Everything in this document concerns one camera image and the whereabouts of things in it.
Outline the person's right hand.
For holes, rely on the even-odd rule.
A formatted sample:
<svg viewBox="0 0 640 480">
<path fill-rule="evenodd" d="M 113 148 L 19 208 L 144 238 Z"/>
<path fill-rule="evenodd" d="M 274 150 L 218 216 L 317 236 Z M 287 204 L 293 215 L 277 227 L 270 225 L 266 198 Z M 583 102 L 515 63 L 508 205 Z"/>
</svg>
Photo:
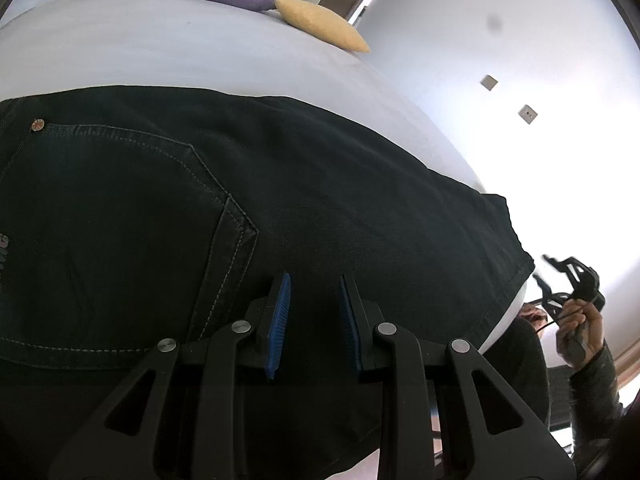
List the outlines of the person's right hand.
<svg viewBox="0 0 640 480">
<path fill-rule="evenodd" d="M 591 302 L 567 300 L 562 307 L 556 331 L 556 353 L 574 372 L 590 363 L 604 348 L 604 327 L 601 313 Z M 582 336 L 585 356 L 581 359 L 570 352 L 570 335 Z"/>
</svg>

